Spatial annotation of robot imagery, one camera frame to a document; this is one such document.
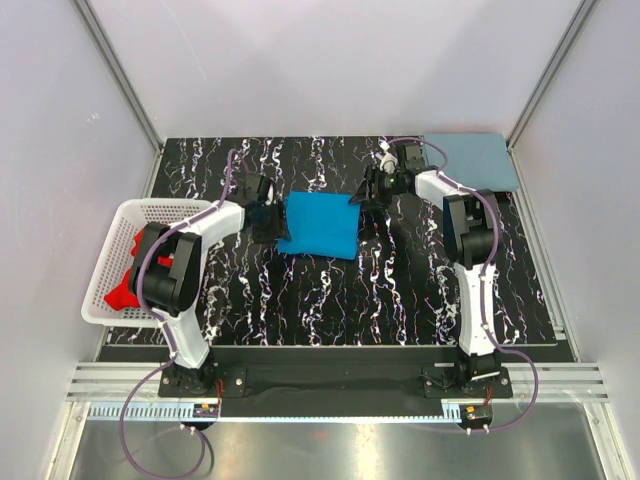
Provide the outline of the bright blue t-shirt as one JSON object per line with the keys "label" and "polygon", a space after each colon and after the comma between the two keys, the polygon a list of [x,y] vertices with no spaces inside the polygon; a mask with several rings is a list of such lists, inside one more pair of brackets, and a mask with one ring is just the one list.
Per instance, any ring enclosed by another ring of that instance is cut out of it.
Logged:
{"label": "bright blue t-shirt", "polygon": [[308,254],[354,260],[358,253],[361,206],[348,194],[292,191],[285,200],[290,239],[280,239],[281,254]]}

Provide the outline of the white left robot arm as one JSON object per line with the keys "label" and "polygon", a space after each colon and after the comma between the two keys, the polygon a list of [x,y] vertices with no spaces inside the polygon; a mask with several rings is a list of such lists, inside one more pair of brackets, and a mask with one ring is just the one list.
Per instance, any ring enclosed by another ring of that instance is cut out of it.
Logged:
{"label": "white left robot arm", "polygon": [[290,238],[284,203],[271,178],[243,173],[224,193],[218,202],[172,225],[147,223],[129,276],[129,290],[158,321],[173,363],[184,368],[181,384],[196,396],[208,394],[216,382],[216,372],[204,364],[209,345],[196,315],[209,249],[244,230],[259,244]]}

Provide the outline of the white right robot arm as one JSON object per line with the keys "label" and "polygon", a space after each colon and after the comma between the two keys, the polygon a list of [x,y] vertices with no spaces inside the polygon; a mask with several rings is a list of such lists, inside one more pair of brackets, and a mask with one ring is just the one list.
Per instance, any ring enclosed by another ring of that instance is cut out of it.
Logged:
{"label": "white right robot arm", "polygon": [[364,178],[349,203],[364,209],[386,209],[393,197],[411,194],[442,212],[443,243],[453,263],[460,289],[461,324],[459,363],[454,384],[466,396],[486,389],[500,373],[494,329],[493,280],[495,256],[500,246],[494,193],[478,191],[447,176],[443,166],[429,166],[411,147],[428,146],[448,162],[443,149],[417,137],[379,142],[377,163],[365,169]]}

